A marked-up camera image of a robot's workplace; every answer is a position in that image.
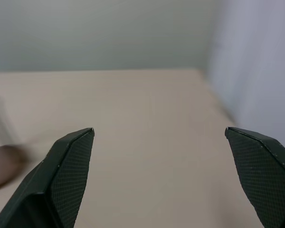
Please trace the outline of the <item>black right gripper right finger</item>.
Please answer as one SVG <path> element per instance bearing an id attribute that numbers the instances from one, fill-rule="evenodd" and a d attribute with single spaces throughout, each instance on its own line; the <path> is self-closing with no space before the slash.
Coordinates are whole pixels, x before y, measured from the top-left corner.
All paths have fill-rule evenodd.
<path id="1" fill-rule="evenodd" d="M 225 129 L 244 193 L 264 228 L 285 228 L 285 147 L 236 127 Z"/>

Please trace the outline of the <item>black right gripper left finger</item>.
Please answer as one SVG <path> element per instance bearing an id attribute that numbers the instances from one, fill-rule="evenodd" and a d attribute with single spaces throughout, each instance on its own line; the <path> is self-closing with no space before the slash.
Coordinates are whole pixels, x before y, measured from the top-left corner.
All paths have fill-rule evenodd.
<path id="1" fill-rule="evenodd" d="M 0 228 L 74 228 L 94 136 L 85 128 L 58 139 L 0 212 Z"/>

